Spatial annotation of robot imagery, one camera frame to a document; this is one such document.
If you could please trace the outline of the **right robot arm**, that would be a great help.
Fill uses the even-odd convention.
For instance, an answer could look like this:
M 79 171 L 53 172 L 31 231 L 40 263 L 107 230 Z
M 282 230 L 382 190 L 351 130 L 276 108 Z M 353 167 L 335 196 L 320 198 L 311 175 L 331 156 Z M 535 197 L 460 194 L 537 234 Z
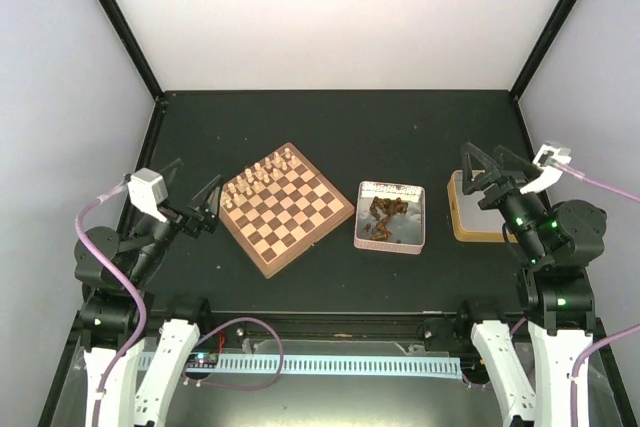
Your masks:
M 580 199 L 546 207 L 539 195 L 572 168 L 568 148 L 547 143 L 527 161 L 498 146 L 487 154 L 461 147 L 462 191 L 482 193 L 478 206 L 496 210 L 502 233 L 513 235 L 524 256 L 517 293 L 533 347 L 535 377 L 528 378 L 513 335 L 498 312 L 463 304 L 454 326 L 457 343 L 483 360 L 505 426 L 587 426 L 588 362 L 610 343 L 638 332 L 629 327 L 595 340 L 595 297 L 586 269 L 605 250 L 606 212 Z

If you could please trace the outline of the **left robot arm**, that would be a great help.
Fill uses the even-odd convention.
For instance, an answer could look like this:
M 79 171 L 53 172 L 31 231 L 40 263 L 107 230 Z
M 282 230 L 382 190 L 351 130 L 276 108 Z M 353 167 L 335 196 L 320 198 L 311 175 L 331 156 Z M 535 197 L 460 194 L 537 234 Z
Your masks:
M 144 378 L 138 368 L 145 352 L 153 295 L 145 286 L 179 234 L 198 237 L 215 231 L 223 179 L 215 176 L 187 204 L 170 205 L 168 187 L 182 163 L 155 172 L 142 168 L 84 207 L 75 219 L 74 275 L 85 291 L 79 312 L 80 343 L 87 375 L 88 426 L 163 426 L 188 357 L 207 344 L 215 323 L 205 298 L 177 296 L 157 335 Z M 142 216 L 126 234 L 83 221 L 94 208 L 127 193 Z

